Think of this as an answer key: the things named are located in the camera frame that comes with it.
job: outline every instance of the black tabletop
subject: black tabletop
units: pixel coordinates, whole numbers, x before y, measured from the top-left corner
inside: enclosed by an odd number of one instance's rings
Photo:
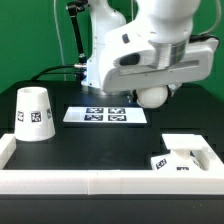
[[[224,161],[224,103],[197,85],[184,85],[158,109],[144,109],[147,124],[103,124],[65,123],[63,118],[69,106],[138,105],[129,103],[125,95],[103,96],[83,92],[75,82],[18,82],[0,94],[0,136],[14,132],[16,93],[25,86],[48,89],[56,135],[41,142],[17,140],[17,149],[5,169],[151,169],[150,157],[167,153],[161,137],[164,133],[202,135]],[[2,195],[0,199],[0,204],[8,208],[3,209],[4,220],[8,221],[5,223],[19,223],[7,216],[10,205],[17,209],[18,218],[26,213],[28,206],[30,214],[23,220],[32,223],[43,222],[31,217],[35,214],[31,206],[37,206],[42,218],[48,217],[46,209],[50,213],[58,211],[55,217],[51,217],[52,223],[63,220],[65,223],[189,223],[189,220],[221,223],[220,219],[224,218],[224,198],[214,195]]]

